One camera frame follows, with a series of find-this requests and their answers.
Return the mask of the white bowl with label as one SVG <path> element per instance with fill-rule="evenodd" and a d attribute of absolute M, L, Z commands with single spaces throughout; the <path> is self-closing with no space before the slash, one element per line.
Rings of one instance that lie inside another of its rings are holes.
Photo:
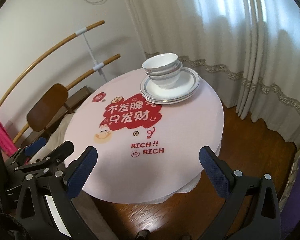
<path fill-rule="evenodd" d="M 160 88 L 169 89 L 169 88 L 172 88 L 175 85 L 175 83 L 178 81 L 180 74 L 181 74 L 181 69 L 178 70 L 177 72 L 169 74 L 169 75 L 164 75 L 164 76 L 159 76 L 159 77 L 149 76 L 149 78 L 154 84 L 156 84 Z"/>

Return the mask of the large plate grey rim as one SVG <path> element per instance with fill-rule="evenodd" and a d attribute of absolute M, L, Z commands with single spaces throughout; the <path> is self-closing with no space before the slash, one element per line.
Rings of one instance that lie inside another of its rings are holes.
<path fill-rule="evenodd" d="M 182 96 L 190 94 L 194 91 L 199 85 L 192 87 L 174 87 L 171 89 L 162 89 L 159 87 L 153 86 L 141 86 L 141 94 L 145 95 L 151 99 L 163 99 L 163 100 L 171 100 L 171 99 L 179 99 Z"/>

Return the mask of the small plate grey rim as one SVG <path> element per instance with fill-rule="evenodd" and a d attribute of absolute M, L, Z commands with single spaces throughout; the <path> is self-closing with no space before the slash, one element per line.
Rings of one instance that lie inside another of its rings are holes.
<path fill-rule="evenodd" d="M 173 101 L 186 97 L 197 90 L 200 84 L 198 73 L 182 67 L 176 83 L 171 88 L 161 88 L 149 77 L 143 79 L 140 90 L 143 96 L 158 101 Z"/>

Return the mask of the bamboo curved pole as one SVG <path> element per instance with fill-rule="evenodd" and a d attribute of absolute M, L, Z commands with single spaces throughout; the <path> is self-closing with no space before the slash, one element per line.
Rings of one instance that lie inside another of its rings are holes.
<path fill-rule="evenodd" d="M 101 20 L 98 21 L 96 23 L 93 23 L 87 27 L 84 27 L 82 29 L 79 29 L 78 31 L 76 31 L 75 33 L 69 35 L 68 37 L 64 38 L 63 40 L 61 40 L 60 42 L 58 42 L 57 44 L 55 44 L 53 47 L 51 47 L 50 49 L 48 49 L 45 53 L 43 53 L 42 55 L 40 55 L 40 57 L 38 57 L 34 62 L 32 62 L 16 79 L 15 81 L 10 85 L 10 87 L 8 88 L 8 90 L 5 92 L 5 94 L 2 96 L 2 98 L 0 99 L 0 107 L 2 106 L 2 104 L 5 102 L 5 100 L 7 99 L 7 97 L 11 94 L 11 92 L 15 89 L 15 87 L 19 84 L 19 82 L 27 75 L 29 74 L 29 72 L 31 70 L 33 70 L 40 62 L 42 62 L 45 58 L 47 58 L 49 55 L 51 55 L 54 51 L 56 51 L 57 49 L 61 48 L 61 46 L 67 44 L 68 42 L 72 41 L 74 38 L 77 38 L 81 35 L 83 35 L 84 33 L 86 33 L 87 31 L 90 31 L 96 27 L 99 27 L 101 25 L 105 24 L 105 20 Z"/>
<path fill-rule="evenodd" d="M 94 72 L 99 72 L 100 74 L 102 74 L 102 68 L 105 67 L 106 65 L 112 63 L 113 61 L 119 59 L 121 57 L 120 54 L 116 54 L 110 58 L 108 58 L 106 61 L 103 61 L 101 63 L 98 63 L 96 65 L 93 66 L 93 68 L 87 72 L 85 72 L 84 74 L 82 74 L 80 77 L 78 77 L 77 79 L 75 79 L 74 81 L 72 81 L 72 83 L 70 83 L 69 85 L 67 85 L 65 88 L 66 90 L 70 90 L 73 87 L 75 87 L 77 84 L 79 84 L 81 81 L 83 81 L 84 79 L 86 79 L 87 77 L 89 77 L 90 75 L 92 75 Z M 20 130 L 20 132 L 18 132 L 18 134 L 14 137 L 13 139 L 13 143 L 16 143 L 21 136 L 26 132 L 26 130 L 30 127 L 30 125 L 28 123 L 26 123 L 26 125 Z"/>

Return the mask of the pink folded cloth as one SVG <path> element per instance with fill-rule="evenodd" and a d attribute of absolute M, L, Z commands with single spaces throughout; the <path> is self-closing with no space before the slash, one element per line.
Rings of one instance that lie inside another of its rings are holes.
<path fill-rule="evenodd" d="M 0 122 L 0 151 L 3 157 L 4 162 L 6 162 L 15 152 L 18 151 L 18 148 L 13 143 L 12 139 L 8 135 L 6 129 Z"/>

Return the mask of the purple cloth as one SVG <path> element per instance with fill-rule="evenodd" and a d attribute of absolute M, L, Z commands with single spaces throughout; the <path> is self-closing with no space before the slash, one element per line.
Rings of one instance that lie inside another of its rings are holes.
<path fill-rule="evenodd" d="M 299 169 L 296 173 L 296 180 L 287 199 L 285 207 L 281 212 L 281 239 L 296 239 L 300 233 L 294 233 L 293 230 L 300 223 L 300 161 Z"/>

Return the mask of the brown wooden chair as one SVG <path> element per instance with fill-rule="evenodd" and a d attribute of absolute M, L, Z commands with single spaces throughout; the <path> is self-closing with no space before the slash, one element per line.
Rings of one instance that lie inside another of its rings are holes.
<path fill-rule="evenodd" d="M 34 131 L 44 130 L 47 135 L 51 135 L 46 126 L 63 106 L 69 113 L 74 113 L 66 104 L 67 99 L 68 90 L 60 83 L 54 84 L 29 111 L 27 123 Z"/>

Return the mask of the white lamp stand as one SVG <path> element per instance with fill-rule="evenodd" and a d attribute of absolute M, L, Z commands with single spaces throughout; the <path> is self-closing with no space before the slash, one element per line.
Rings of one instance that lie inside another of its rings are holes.
<path fill-rule="evenodd" d="M 87 45 L 87 50 L 88 50 L 89 55 L 90 55 L 90 57 L 91 57 L 91 59 L 93 61 L 93 72 L 98 72 L 103 77 L 103 79 L 106 82 L 108 82 L 108 79 L 106 78 L 106 76 L 105 76 L 105 74 L 104 74 L 104 72 L 102 70 L 102 68 L 105 66 L 105 64 L 104 63 L 99 63 L 98 60 L 96 59 L 96 57 L 95 57 L 95 55 L 93 53 L 93 50 L 92 50 L 92 48 L 90 46 L 90 43 L 89 43 L 89 41 L 88 41 L 88 39 L 86 38 L 86 35 L 85 35 L 85 33 L 87 31 L 88 31 L 88 28 L 84 27 L 84 28 L 79 29 L 78 31 L 76 31 L 75 35 L 77 37 L 83 36 L 83 38 L 84 38 L 85 44 Z"/>

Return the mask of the white curtain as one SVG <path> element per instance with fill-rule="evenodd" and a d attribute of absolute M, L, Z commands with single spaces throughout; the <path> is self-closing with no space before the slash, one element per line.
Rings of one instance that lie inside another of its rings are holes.
<path fill-rule="evenodd" d="M 175 53 L 242 119 L 300 147 L 294 0 L 127 0 L 146 57 Z"/>

